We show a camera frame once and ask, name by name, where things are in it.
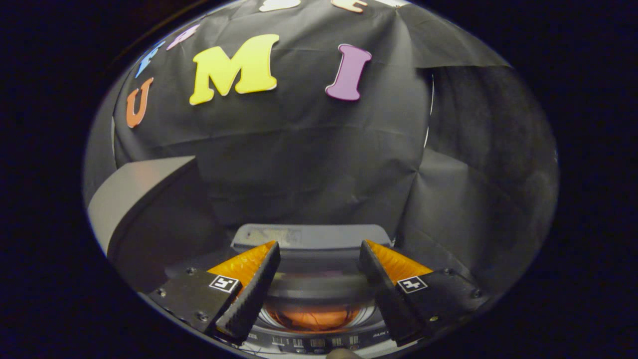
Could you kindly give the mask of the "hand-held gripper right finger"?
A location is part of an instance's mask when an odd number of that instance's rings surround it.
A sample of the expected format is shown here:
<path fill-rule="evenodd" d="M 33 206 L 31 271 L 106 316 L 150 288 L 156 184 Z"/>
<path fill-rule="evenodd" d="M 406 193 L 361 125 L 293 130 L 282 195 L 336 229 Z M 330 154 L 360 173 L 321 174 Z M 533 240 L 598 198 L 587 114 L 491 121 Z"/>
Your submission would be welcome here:
<path fill-rule="evenodd" d="M 358 261 L 398 346 L 455 329 L 484 305 L 484 290 L 452 268 L 430 269 L 368 239 Z"/>

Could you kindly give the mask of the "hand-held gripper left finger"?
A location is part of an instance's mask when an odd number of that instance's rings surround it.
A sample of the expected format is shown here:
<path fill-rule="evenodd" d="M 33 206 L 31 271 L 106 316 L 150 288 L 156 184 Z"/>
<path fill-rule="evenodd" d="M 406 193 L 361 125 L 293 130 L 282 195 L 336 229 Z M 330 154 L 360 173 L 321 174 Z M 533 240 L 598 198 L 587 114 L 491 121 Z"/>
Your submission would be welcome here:
<path fill-rule="evenodd" d="M 280 260 L 280 245 L 269 241 L 208 270 L 189 267 L 148 296 L 192 329 L 241 345 L 264 306 Z"/>

